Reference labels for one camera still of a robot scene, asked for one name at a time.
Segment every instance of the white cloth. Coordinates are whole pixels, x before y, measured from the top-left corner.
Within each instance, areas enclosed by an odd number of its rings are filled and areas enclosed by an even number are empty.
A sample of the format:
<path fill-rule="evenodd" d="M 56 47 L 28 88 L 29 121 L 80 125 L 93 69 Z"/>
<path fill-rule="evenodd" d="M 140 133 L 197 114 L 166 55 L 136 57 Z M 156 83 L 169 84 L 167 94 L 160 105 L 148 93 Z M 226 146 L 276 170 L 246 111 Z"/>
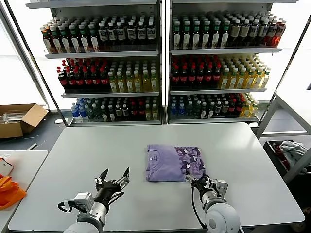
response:
<path fill-rule="evenodd" d="M 282 144 L 280 145 L 280 149 L 286 157 L 290 168 L 292 168 L 295 163 L 297 163 L 297 161 L 308 151 L 308 149 L 305 148 L 302 143 L 290 141 L 282 142 Z"/>

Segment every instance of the white table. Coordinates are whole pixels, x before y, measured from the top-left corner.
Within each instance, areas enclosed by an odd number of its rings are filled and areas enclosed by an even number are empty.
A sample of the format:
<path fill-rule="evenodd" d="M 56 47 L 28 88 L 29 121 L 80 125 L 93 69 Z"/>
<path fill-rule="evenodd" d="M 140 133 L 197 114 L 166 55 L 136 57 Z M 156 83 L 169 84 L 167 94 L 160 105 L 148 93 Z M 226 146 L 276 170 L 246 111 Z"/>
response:
<path fill-rule="evenodd" d="M 300 92 L 285 92 L 277 91 L 274 93 L 275 99 L 273 100 L 269 110 L 264 117 L 260 127 L 256 132 L 258 139 L 261 137 L 273 137 L 273 136 L 299 136 L 311 134 L 311 90 Z M 287 131 L 287 132 L 264 132 L 267 128 L 272 116 L 276 109 L 281 106 L 305 129 L 304 131 Z M 301 170 L 311 162 L 311 150 L 290 169 L 288 173 L 283 177 L 286 183 L 289 183 Z"/>
<path fill-rule="evenodd" d="M 0 156 L 4 154 L 10 155 L 10 157 L 5 160 L 14 166 L 14 169 L 10 174 L 13 181 L 18 182 L 19 186 L 23 190 L 27 191 L 42 163 L 47 157 L 48 152 L 46 150 L 0 150 Z M 29 197 L 30 195 L 27 193 L 24 198 L 27 199 Z M 7 224 L 14 214 L 18 204 L 19 202 L 9 208 L 0 210 L 1 233 L 6 232 Z"/>
<path fill-rule="evenodd" d="M 246 123 L 66 128 L 18 207 L 14 232 L 62 232 L 77 212 L 58 203 L 78 192 L 96 194 L 94 178 L 109 168 L 108 179 L 130 167 L 125 194 L 112 204 L 105 231 L 200 229 L 188 183 L 145 180 L 148 144 L 199 146 L 210 175 L 229 183 L 225 198 L 242 226 L 301 222 L 304 215 Z M 201 219 L 198 193 L 195 203 Z"/>

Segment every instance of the floor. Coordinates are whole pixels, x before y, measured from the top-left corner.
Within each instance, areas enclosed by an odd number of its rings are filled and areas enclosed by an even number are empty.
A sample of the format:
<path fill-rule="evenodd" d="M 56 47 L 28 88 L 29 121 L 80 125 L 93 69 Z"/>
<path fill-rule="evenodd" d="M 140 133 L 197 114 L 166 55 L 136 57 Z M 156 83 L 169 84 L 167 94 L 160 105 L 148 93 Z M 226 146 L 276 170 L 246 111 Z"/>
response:
<path fill-rule="evenodd" d="M 32 144 L 37 143 L 35 150 L 50 151 L 58 139 L 60 133 L 65 128 L 63 123 L 55 124 L 55 120 L 59 119 L 58 113 L 48 113 L 44 120 L 31 133 L 21 138 L 0 139 L 0 150 L 26 150 Z M 277 109 L 275 115 L 267 127 L 267 131 L 284 131 L 284 130 L 302 130 L 301 126 L 283 109 Z M 280 138 L 261 138 L 259 141 L 263 145 L 266 141 L 287 140 L 292 139 L 302 142 L 307 148 L 311 148 L 311 136 L 296 137 L 280 137 Z M 249 233 L 251 229 L 244 229 L 245 233 Z M 292 233 L 293 231 L 287 225 L 277 226 L 272 233 Z"/>

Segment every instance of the drink display rack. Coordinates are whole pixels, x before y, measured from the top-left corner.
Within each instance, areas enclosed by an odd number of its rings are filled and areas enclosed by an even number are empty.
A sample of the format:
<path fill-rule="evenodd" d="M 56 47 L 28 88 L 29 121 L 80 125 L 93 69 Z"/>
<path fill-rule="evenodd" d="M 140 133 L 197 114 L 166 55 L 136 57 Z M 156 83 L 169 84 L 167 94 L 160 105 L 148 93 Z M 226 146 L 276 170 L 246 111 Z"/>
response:
<path fill-rule="evenodd" d="M 127 51 L 107 51 L 107 52 L 89 52 L 89 53 L 59 53 L 46 54 L 48 59 L 56 58 L 108 58 L 113 60 L 156 60 L 156 72 L 158 76 L 159 91 L 144 92 L 144 93 L 97 93 L 97 94 L 66 94 L 63 98 L 103 98 L 103 97 L 147 97 L 159 96 L 158 112 L 159 120 L 149 121 L 118 121 L 118 122 L 74 122 L 74 119 L 69 122 L 70 126 L 99 126 L 99 125 L 142 125 L 142 124 L 161 124 L 162 108 L 165 100 L 161 99 L 161 74 L 165 73 L 165 64 L 162 64 L 161 58 L 165 59 L 165 54 L 162 53 L 162 45 L 165 45 L 164 37 L 161 37 L 164 27 L 160 26 L 160 1 L 159 0 L 30 0 L 26 6 L 29 9 L 50 8 L 52 16 L 58 17 L 91 17 L 111 15 L 112 13 L 123 15 L 131 15 L 141 12 L 154 12 L 155 15 L 155 33 L 156 46 L 154 49 L 145 50 L 127 50 Z"/>
<path fill-rule="evenodd" d="M 187 123 L 220 123 L 220 122 L 257 122 L 259 118 L 207 118 L 207 119 L 170 119 L 169 99 L 170 95 L 201 95 L 201 94 L 226 94 L 226 93 L 245 93 L 245 92 L 263 92 L 266 89 L 224 89 L 224 90 L 189 90 L 172 91 L 170 89 L 170 64 L 172 55 L 203 55 L 203 54 L 256 54 L 256 53 L 276 53 L 282 51 L 282 48 L 223 48 L 223 49 L 196 49 L 196 50 L 174 50 L 172 46 L 172 15 L 191 14 L 198 12 L 250 12 L 250 11 L 270 11 L 273 3 L 296 3 L 298 0 L 171 0 L 165 2 L 165 23 L 166 27 L 166 97 L 165 97 L 165 117 L 169 124 L 187 124 Z"/>

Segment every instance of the black cable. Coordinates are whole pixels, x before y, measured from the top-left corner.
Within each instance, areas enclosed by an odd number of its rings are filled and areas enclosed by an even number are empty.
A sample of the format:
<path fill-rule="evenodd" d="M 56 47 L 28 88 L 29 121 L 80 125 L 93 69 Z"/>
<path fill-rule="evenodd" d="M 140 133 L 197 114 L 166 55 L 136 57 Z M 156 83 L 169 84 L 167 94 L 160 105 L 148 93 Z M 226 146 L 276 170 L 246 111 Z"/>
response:
<path fill-rule="evenodd" d="M 192 202 L 192 207 L 193 207 L 193 211 L 194 211 L 194 214 L 196 216 L 196 218 L 198 219 L 200 225 L 202 226 L 203 229 L 206 229 L 206 225 L 200 220 L 200 217 L 198 215 L 198 213 L 196 212 L 196 209 L 195 209 L 195 206 L 194 206 L 194 186 L 195 184 L 192 186 L 192 192 L 191 192 L 191 202 Z"/>

